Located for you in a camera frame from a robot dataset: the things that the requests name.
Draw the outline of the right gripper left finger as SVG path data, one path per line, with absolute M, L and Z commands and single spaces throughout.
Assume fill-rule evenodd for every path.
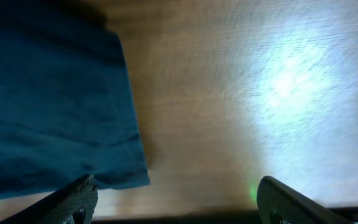
M 0 224 L 91 224 L 98 202 L 92 175 L 84 175 Z

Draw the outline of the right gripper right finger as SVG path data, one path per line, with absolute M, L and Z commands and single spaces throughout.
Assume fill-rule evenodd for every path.
M 257 208 L 263 224 L 352 224 L 272 176 L 259 183 Z

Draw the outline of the navy blue shorts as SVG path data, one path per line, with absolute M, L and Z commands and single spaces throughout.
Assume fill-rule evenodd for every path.
M 85 174 L 150 182 L 119 37 L 48 1 L 0 1 L 0 199 Z

